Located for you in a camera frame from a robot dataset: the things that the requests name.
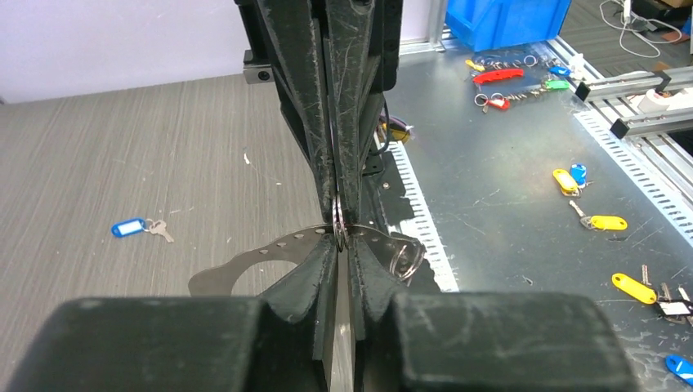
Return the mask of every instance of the perforated metal strip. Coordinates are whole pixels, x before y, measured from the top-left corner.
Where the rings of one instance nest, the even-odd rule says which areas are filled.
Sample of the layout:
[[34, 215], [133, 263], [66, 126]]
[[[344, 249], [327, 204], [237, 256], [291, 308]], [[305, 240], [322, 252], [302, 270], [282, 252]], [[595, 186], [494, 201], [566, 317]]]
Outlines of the perforated metal strip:
[[445, 254], [443, 244], [440, 242], [438, 230], [433, 223], [426, 200], [423, 198], [423, 192], [418, 185], [405, 147], [399, 141], [396, 143], [391, 142], [388, 150], [395, 157], [397, 168], [405, 184], [405, 196], [411, 200], [411, 206], [415, 215], [413, 219], [404, 220], [400, 223], [400, 232], [418, 238], [426, 246], [426, 259], [431, 264], [431, 268], [436, 275], [436, 284], [438, 284], [440, 290], [443, 292], [457, 292], [459, 287], [450, 267], [448, 256]]
[[611, 133], [610, 124], [596, 111], [578, 113], [575, 117], [693, 247], [693, 211], [684, 203], [681, 195], [647, 170], [629, 151], [625, 142]]

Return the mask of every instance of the black work surface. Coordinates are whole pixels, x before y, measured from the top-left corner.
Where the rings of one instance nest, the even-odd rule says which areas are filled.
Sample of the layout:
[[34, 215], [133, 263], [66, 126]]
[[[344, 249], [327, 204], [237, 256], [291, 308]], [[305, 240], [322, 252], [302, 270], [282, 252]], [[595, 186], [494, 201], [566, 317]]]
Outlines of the black work surface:
[[[684, 390], [664, 356], [693, 359], [693, 327], [658, 319], [610, 280], [617, 272], [640, 280], [645, 264], [655, 287], [693, 294], [691, 247], [580, 126], [573, 114], [586, 107], [572, 93], [483, 114], [472, 102], [470, 55], [451, 48], [403, 56], [387, 95], [391, 113], [415, 126], [407, 153], [460, 289], [588, 296], [613, 323], [643, 390]], [[552, 177], [572, 163], [595, 181], [578, 205], [622, 216], [626, 231], [580, 225]]]

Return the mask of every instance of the wooden floor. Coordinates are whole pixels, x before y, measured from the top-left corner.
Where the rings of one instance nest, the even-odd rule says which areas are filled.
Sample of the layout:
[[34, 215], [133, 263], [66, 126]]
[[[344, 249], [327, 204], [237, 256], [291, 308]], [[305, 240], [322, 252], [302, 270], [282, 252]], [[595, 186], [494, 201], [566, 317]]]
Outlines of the wooden floor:
[[[0, 142], [0, 388], [61, 302], [188, 296], [200, 270], [320, 223], [274, 86], [241, 76], [0, 106]], [[136, 216], [164, 219], [175, 243], [110, 233]], [[270, 263], [234, 293], [288, 272]]]

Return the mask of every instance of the wire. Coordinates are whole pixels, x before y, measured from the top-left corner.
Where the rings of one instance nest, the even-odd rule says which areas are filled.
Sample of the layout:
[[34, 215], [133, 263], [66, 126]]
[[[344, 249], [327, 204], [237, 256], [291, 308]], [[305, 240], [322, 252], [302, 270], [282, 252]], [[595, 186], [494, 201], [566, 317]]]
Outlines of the wire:
[[382, 144], [382, 147], [371, 154], [371, 156], [375, 155], [380, 155], [387, 151], [387, 148], [390, 146], [390, 138], [392, 135], [392, 129], [390, 129], [390, 110], [387, 109], [387, 101], [383, 99], [382, 101], [382, 109], [385, 111], [385, 143]]
[[[621, 49], [623, 49], [624, 51], [626, 51], [632, 55], [635, 55], [638, 57], [644, 57], [646, 59], [656, 59], [657, 57], [662, 56], [662, 51], [658, 47], [656, 47], [655, 45], [660, 45], [663, 43], [671, 43], [671, 42], [669, 42], [669, 41], [653, 41], [649, 38], [645, 38], [645, 36], [640, 34], [640, 32], [638, 32], [637, 30], [630, 29], [628, 27], [628, 24], [624, 20], [623, 14], [621, 15], [621, 26], [617, 26], [615, 24], [610, 23], [608, 20], [606, 20], [606, 16], [604, 16], [604, 5], [607, 4], [608, 2], [613, 2], [615, 4], [619, 4], [620, 6], [623, 6], [624, 4], [623, 4], [623, 2], [620, 2], [618, 0], [605, 0], [604, 2], [599, 4], [599, 12], [601, 13], [601, 20], [603, 20], [604, 23], [609, 25], [611, 28], [621, 31], [621, 35], [619, 36], [619, 45], [621, 46]], [[664, 23], [661, 20], [647, 19], [647, 18], [643, 18], [643, 17], [635, 15], [635, 14], [633, 14], [633, 20], [643, 20], [643, 21], [650, 22], [650, 23], [656, 23], [656, 24], [662, 25], [664, 27], [668, 27], [668, 28], [672, 29], [673, 31], [676, 31], [678, 33], [678, 38], [675, 39], [674, 42], [678, 41], [679, 39], [681, 39], [683, 37], [683, 33], [681, 32], [680, 29], [677, 29], [676, 27], [674, 27], [668, 23]], [[641, 41], [643, 41], [644, 43], [649, 45], [652, 49], [655, 49], [657, 54], [654, 56], [653, 55], [643, 55], [642, 53], [637, 53], [635, 51], [628, 49], [626, 46], [624, 46], [624, 35], [626, 34], [627, 31], [633, 33], [634, 36], [636, 36]]]

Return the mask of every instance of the black cable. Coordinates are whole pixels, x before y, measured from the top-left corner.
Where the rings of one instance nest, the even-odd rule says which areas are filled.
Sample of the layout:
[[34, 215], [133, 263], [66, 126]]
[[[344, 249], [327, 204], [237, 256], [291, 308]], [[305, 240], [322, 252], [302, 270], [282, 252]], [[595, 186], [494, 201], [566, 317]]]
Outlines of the black cable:
[[384, 99], [382, 101], [382, 109], [385, 110], [385, 143], [378, 151], [370, 154], [371, 156], [376, 156], [384, 153], [385, 151], [387, 151], [387, 147], [390, 146], [390, 138], [392, 135], [392, 129], [390, 129], [390, 110], [387, 109], [387, 101]]

